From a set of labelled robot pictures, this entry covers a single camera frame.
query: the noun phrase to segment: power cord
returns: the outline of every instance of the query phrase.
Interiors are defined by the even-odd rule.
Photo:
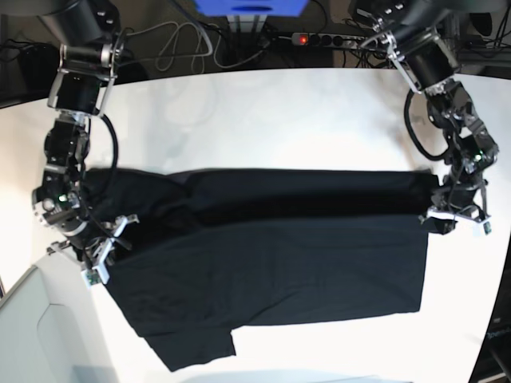
[[[439,154],[437,156],[434,156],[434,155],[428,153],[424,149],[424,147],[422,146],[421,142],[418,140],[417,135],[415,134],[415,131],[414,131],[413,127],[412,127],[412,123],[411,123],[411,120],[410,120],[410,106],[411,106],[411,103],[412,103],[412,98],[414,98],[414,94],[415,94],[414,91],[410,89],[408,91],[408,94],[406,95],[405,108],[404,108],[404,117],[405,117],[406,130],[408,131],[408,134],[410,135],[410,139],[414,142],[414,145],[417,148],[417,150],[425,158],[427,158],[430,161],[442,161],[447,156],[450,155],[450,153],[453,150],[453,145],[450,142],[450,140],[448,140],[447,141],[448,148],[442,154]]]
[[[315,3],[320,9],[321,9],[321,12],[323,13],[323,25],[321,26],[321,28],[316,32],[317,34],[320,34],[321,32],[323,32],[327,26],[328,26],[328,12],[327,10],[325,10],[325,7],[323,6],[323,4],[321,4],[318,0],[311,0],[313,3]]]
[[[345,25],[350,26],[351,28],[355,28],[364,36],[368,36],[368,29],[364,29],[357,21],[353,18],[344,18],[343,22]]]
[[[5,42],[0,44],[0,61],[4,62],[4,63],[12,62],[12,61],[16,60],[18,58],[18,56],[24,50],[32,48],[34,46],[43,46],[43,47],[49,47],[50,46],[50,47],[54,48],[53,45],[51,45],[49,43],[46,43],[46,42],[16,41],[16,40],[13,40],[12,38],[8,38],[7,40],[5,40]],[[15,50],[15,51],[18,51],[18,52],[17,52],[17,54],[15,56],[10,57],[10,58],[6,58],[6,57],[2,57],[2,52],[4,50]]]
[[[242,61],[236,62],[235,64],[224,65],[224,64],[221,64],[219,62],[218,50],[219,50],[220,43],[222,42],[222,40],[225,40],[225,42],[228,43],[228,39],[222,34],[221,28],[217,24],[205,24],[205,23],[202,23],[202,24],[204,26],[207,26],[210,30],[214,30],[215,32],[217,32],[219,34],[219,37],[218,37],[218,40],[216,42],[216,46],[215,46],[215,48],[213,50],[213,55],[212,56],[213,56],[213,61],[215,62],[215,65],[218,66],[221,69],[234,69],[234,68],[237,68],[239,66],[245,65],[248,62],[256,59],[257,57],[259,57],[261,54],[263,54],[267,50],[269,45],[271,44],[270,42],[267,42],[261,48],[261,50],[259,50],[258,52],[252,54],[250,57],[248,57],[246,59],[243,59]],[[138,32],[129,33],[128,36],[129,37],[135,37],[135,36],[139,36],[139,35],[142,35],[142,34],[146,34],[148,32],[157,30],[157,29],[161,28],[162,26],[174,26],[176,29],[174,30],[174,32],[172,32],[170,38],[167,40],[167,42],[165,43],[164,47],[160,50],[160,52],[158,53],[157,56],[155,56],[155,57],[134,58],[132,60],[127,60],[127,61],[124,61],[124,62],[120,63],[119,66],[130,65],[130,64],[132,64],[134,62],[140,62],[140,61],[154,61],[154,66],[155,66],[156,70],[158,70],[160,72],[167,72],[169,69],[172,68],[172,65],[174,63],[174,59],[176,57],[184,57],[183,55],[176,54],[177,42],[178,42],[178,39],[179,39],[179,36],[180,36],[180,31],[185,26],[191,26],[192,28],[195,29],[195,31],[197,33],[198,42],[197,42],[197,46],[196,46],[196,53],[192,54],[192,55],[187,55],[186,57],[192,57],[192,63],[191,63],[191,71],[192,71],[192,73],[193,74],[203,74],[204,71],[205,71],[205,65],[204,65],[204,57],[205,56],[202,53],[199,53],[199,52],[200,52],[201,43],[205,39],[204,39],[204,36],[203,36],[202,32],[200,31],[199,28],[197,28],[195,23],[193,23],[193,22],[185,22],[185,23],[179,25],[176,22],[162,22],[161,24],[158,24],[156,26],[152,26],[152,27],[150,27],[150,28],[148,28],[146,30],[141,30],[141,31],[138,31]],[[171,49],[172,49],[172,54],[171,55],[166,55],[165,52],[167,51],[167,49],[169,47],[171,47]],[[167,65],[165,65],[165,66],[162,66],[161,65],[161,60],[165,59],[165,58],[169,59],[169,63]],[[195,63],[196,63],[196,59],[197,58],[200,58],[201,62],[202,62],[201,70],[199,72],[195,71],[195,68],[196,68]]]
[[[168,56],[163,56],[162,54],[160,54],[156,57],[151,57],[151,59],[153,59],[153,58],[172,58],[173,59],[176,57],[207,57],[207,56],[211,56],[213,54],[213,44],[211,43],[211,39],[209,38],[208,34],[204,30],[204,27],[191,14],[189,14],[178,2],[176,2],[176,0],[167,0],[167,1],[172,6],[174,6],[174,8],[176,8],[178,11],[180,11],[181,14],[183,14],[183,16],[185,16],[188,19],[188,21],[193,24],[193,26],[198,30],[198,32],[200,32],[202,38],[204,39],[204,42],[206,43],[206,46],[208,47],[208,52],[205,52],[205,53],[198,53],[198,52],[195,52],[195,53],[174,53],[174,54],[168,55]],[[156,28],[159,28],[160,26],[162,26],[162,25],[154,26],[149,29],[154,30]],[[141,32],[133,32],[133,34],[142,34],[145,32],[149,32],[149,30],[145,30],[145,31],[141,31]],[[133,62],[138,62],[138,61],[147,61],[147,60],[138,59],[138,60],[125,61],[123,63],[120,63],[119,66],[129,65],[129,64],[132,64]]]
[[[509,12],[511,11],[511,6],[508,6],[505,10],[504,17],[502,18],[501,23],[498,26],[497,33],[495,34],[495,39],[493,40],[493,47],[498,48],[502,44],[502,40],[507,35],[511,34],[511,31],[505,32],[508,26],[508,20],[509,20]]]
[[[174,30],[174,32],[172,32],[172,34],[170,35],[170,38],[167,40],[167,42],[165,43],[163,48],[160,50],[160,52],[158,53],[156,58],[154,58],[154,67],[156,68],[156,70],[159,71],[159,72],[162,72],[162,73],[167,72],[169,69],[172,68],[172,65],[174,64],[175,58],[176,57],[182,57],[182,56],[179,56],[179,55],[176,54],[177,42],[179,41],[180,31],[185,26],[191,26],[196,31],[196,35],[197,35],[197,39],[198,40],[197,40],[197,46],[195,48],[195,53],[193,55],[189,56],[189,57],[192,57],[192,63],[190,65],[190,69],[191,69],[193,74],[203,74],[204,73],[204,57],[205,56],[202,53],[200,53],[200,47],[202,45],[202,41],[204,40],[204,35],[200,31],[200,29],[197,28],[195,23],[193,23],[193,22],[185,22],[183,24],[178,24],[177,22],[162,22],[161,24],[158,24],[156,26],[152,26],[152,27],[150,27],[150,28],[148,28],[146,30],[140,30],[138,32],[132,32],[132,33],[127,34],[127,35],[128,35],[128,37],[131,37],[131,38],[135,37],[135,36],[140,36],[142,34],[146,34],[148,32],[157,30],[157,29],[161,28],[162,26],[174,26],[176,29]],[[167,51],[167,49],[171,45],[172,45],[172,50],[171,50],[172,54],[171,55],[165,55],[165,52]],[[161,60],[164,59],[164,58],[168,58],[168,64],[167,65],[162,65],[161,64]],[[195,71],[196,59],[197,58],[199,58],[201,60],[201,63],[202,63],[201,70],[199,72]],[[126,63],[130,64],[130,63],[135,62],[135,61],[137,61],[137,59],[133,59],[131,61],[125,61],[124,63],[121,63],[121,66],[125,65]]]
[[[117,173],[117,161],[119,160],[119,141],[117,140],[117,134],[115,133],[115,129],[113,128],[112,121],[110,121],[110,119],[108,118],[108,116],[106,114],[104,114],[101,117],[101,120],[105,123],[106,128],[109,130],[110,137],[112,138],[113,157],[112,157],[112,164],[110,165],[110,169],[109,169],[108,178],[107,178],[105,184],[103,185],[103,187],[101,188],[101,190],[97,193],[96,199],[101,198],[104,195],[107,195],[109,190],[111,189],[115,175]]]

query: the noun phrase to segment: white cable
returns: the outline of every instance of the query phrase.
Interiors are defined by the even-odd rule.
[[[209,24],[209,25],[219,28],[219,26],[217,24]],[[154,60],[154,66],[155,66],[156,70],[158,70],[159,72],[167,72],[172,67],[172,65],[174,63],[174,59],[176,57],[192,57],[192,64],[190,65],[192,73],[193,74],[203,74],[204,73],[204,58],[206,56],[211,56],[211,55],[213,56],[213,61],[215,62],[216,66],[218,66],[221,69],[232,69],[232,68],[236,68],[238,66],[242,66],[242,65],[248,63],[249,61],[254,60],[258,56],[260,56],[264,52],[264,50],[270,45],[270,42],[268,42],[259,52],[254,53],[252,56],[250,56],[249,58],[246,58],[245,60],[242,60],[240,62],[231,64],[231,65],[222,65],[218,62],[218,58],[216,57],[216,54],[220,47],[222,37],[221,36],[218,37],[218,41],[216,42],[215,49],[213,49],[211,39],[209,38],[209,36],[206,33],[206,31],[204,30],[204,28],[201,25],[196,25],[193,22],[185,22],[180,25],[177,24],[176,22],[162,22],[161,24],[151,26],[150,28],[148,28],[146,30],[139,30],[137,32],[132,32],[127,35],[129,37],[139,36],[141,34],[146,34],[153,30],[157,30],[158,28],[161,28],[162,26],[173,26],[176,29],[174,30],[174,32],[172,32],[172,34],[170,35],[170,38],[167,40],[164,47],[160,50],[160,52],[158,53],[157,57]],[[176,53],[177,42],[179,41],[179,33],[180,33],[181,29],[183,29],[185,26],[193,27],[193,29],[197,33],[198,42],[197,42],[197,46],[196,46],[194,54],[178,54],[178,53]],[[200,53],[200,46],[201,46],[203,40],[206,43],[206,45],[208,46],[207,53]],[[172,55],[171,56],[164,54],[170,45],[172,45],[172,50],[171,50]],[[197,58],[201,59],[202,66],[201,66],[200,72],[195,71],[195,63],[196,63]],[[164,59],[168,59],[168,64],[165,66],[161,66],[161,64],[160,64],[161,60],[164,60]]]
[[[219,26],[217,24],[208,24],[208,25],[219,28]],[[218,59],[216,58],[216,53],[218,52],[218,47],[220,46],[221,41],[222,41],[222,37],[219,36],[218,41],[216,42],[215,52],[213,53],[213,61],[215,62],[216,66],[218,66],[221,69],[232,69],[232,68],[236,68],[237,66],[242,66],[244,64],[247,64],[249,61],[252,61],[255,58],[257,58],[258,56],[260,56],[261,54],[263,54],[264,50],[270,45],[270,42],[268,42],[259,52],[252,54],[249,58],[246,58],[240,62],[231,64],[231,65],[222,65],[218,62]]]
[[[172,67],[172,65],[174,64],[174,59],[176,57],[192,57],[192,64],[190,65],[190,69],[191,69],[192,73],[193,74],[203,74],[204,73],[204,57],[210,56],[213,53],[212,43],[211,43],[211,39],[206,34],[206,31],[204,29],[202,29],[202,28],[197,27],[194,23],[192,23],[192,22],[184,22],[183,24],[179,25],[176,22],[162,22],[161,24],[158,24],[156,26],[152,26],[152,27],[150,27],[150,28],[148,28],[146,30],[140,30],[138,32],[132,32],[132,33],[128,34],[128,36],[132,37],[132,36],[138,36],[140,34],[146,34],[146,33],[151,32],[153,30],[157,30],[158,28],[161,28],[162,26],[174,26],[176,29],[174,30],[174,32],[172,32],[172,34],[170,35],[170,38],[167,40],[167,42],[165,43],[164,47],[160,50],[160,52],[158,53],[158,56],[154,60],[154,66],[155,66],[156,70],[159,71],[159,72],[167,72]],[[197,46],[195,48],[195,53],[194,54],[180,55],[180,54],[176,54],[177,42],[179,41],[179,33],[180,33],[180,31],[185,26],[193,27],[193,29],[197,33],[198,42],[197,42]],[[200,46],[202,44],[203,39],[206,42],[206,45],[208,45],[208,50],[211,50],[212,53],[210,53],[210,54],[200,53]],[[169,48],[169,46],[171,44],[172,44],[172,56],[171,57],[167,57],[167,55],[165,55],[164,53]],[[196,72],[195,71],[195,63],[196,63],[196,59],[197,58],[200,58],[201,59],[201,63],[202,63],[200,72]],[[165,65],[165,66],[162,66],[161,65],[161,60],[164,60],[164,59],[168,59],[168,64]]]

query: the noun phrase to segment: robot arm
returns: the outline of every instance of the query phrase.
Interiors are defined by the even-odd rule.
[[[61,42],[61,62],[48,99],[59,116],[46,137],[42,184],[33,192],[34,214],[67,238],[52,244],[49,253],[73,247],[84,265],[86,284],[107,283],[105,263],[113,244],[129,249],[120,235],[137,217],[117,217],[109,223],[94,217],[91,205],[104,193],[87,195],[85,158],[87,126],[99,116],[112,134],[112,169],[117,166],[117,138],[104,111],[124,48],[119,12],[106,0],[0,0],[0,14],[38,16]],[[106,89],[98,102],[102,86]]]
[[[376,34],[368,38],[362,47],[378,44],[386,48],[387,58],[410,86],[405,122],[412,141],[430,160],[443,160],[451,166],[444,185],[433,195],[433,206],[424,218],[451,219],[453,223],[468,219],[481,224],[488,234],[491,227],[483,171],[497,160],[498,146],[478,117],[469,94],[460,81],[454,80],[458,64],[435,26],[454,10],[498,10],[505,6],[505,1],[391,0],[379,5],[374,18]],[[427,153],[411,128],[408,109],[415,93],[424,94],[430,119],[442,130],[446,139],[448,149],[440,156]],[[469,135],[461,138],[464,129]],[[481,191],[481,207],[473,201],[478,191]]]

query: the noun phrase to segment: metal bracket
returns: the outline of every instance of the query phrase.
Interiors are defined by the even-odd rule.
[[[460,223],[472,223],[475,235],[488,235],[492,232],[490,223],[491,216],[489,215],[487,215],[484,219],[481,219],[480,217],[473,218],[468,215],[452,213],[450,211],[440,211],[436,207],[430,207],[426,213],[426,217],[422,217],[422,220],[424,221],[428,218],[444,219]]]
[[[414,44],[414,49],[417,49],[419,46],[423,46],[425,44],[433,42],[447,56],[447,59],[449,60],[449,63],[453,68],[457,68],[459,66],[456,61],[456,58],[450,52],[445,42],[440,38],[440,35],[438,34],[438,31],[436,29],[427,30],[424,34],[418,36],[418,38],[416,38],[415,41],[416,44]],[[392,61],[392,63],[400,72],[400,74],[405,78],[406,82],[408,83],[408,86],[412,89],[414,93],[422,94],[422,91],[424,91],[425,89],[418,83],[417,79],[412,78],[410,73],[407,72],[401,64],[402,61],[406,60],[406,55],[409,54],[410,52],[399,52],[396,50],[398,48],[398,45],[392,32],[385,32],[382,36],[382,42],[388,45],[386,51],[387,57]]]
[[[62,85],[62,80],[66,74],[76,73],[85,76],[95,77],[98,80],[106,83],[106,89],[101,98],[100,106],[97,115],[102,117],[105,114],[106,103],[112,92],[113,85],[117,79],[118,59],[124,49],[126,30],[123,30],[117,37],[114,43],[104,44],[101,49],[100,62],[102,67],[101,71],[84,69],[77,67],[68,61],[67,46],[61,45],[60,48],[60,65],[57,70],[57,75],[51,86],[50,94],[48,96],[48,106],[55,109],[57,107],[58,92]],[[75,113],[76,111],[69,110],[67,112]]]
[[[115,238],[121,236],[127,225],[139,222],[137,215],[129,215],[127,217],[122,215],[116,218],[116,222],[112,229],[112,238],[105,239],[94,251],[92,269],[84,268],[81,271],[81,276],[88,288],[98,283],[103,283],[104,285],[108,283],[110,275],[106,269],[105,263],[110,251],[113,250]]]

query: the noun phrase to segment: black shirt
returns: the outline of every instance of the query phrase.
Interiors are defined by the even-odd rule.
[[[101,184],[104,172],[90,172]],[[102,219],[136,213],[107,289],[176,370],[235,354],[240,326],[418,311],[424,172],[121,171]]]

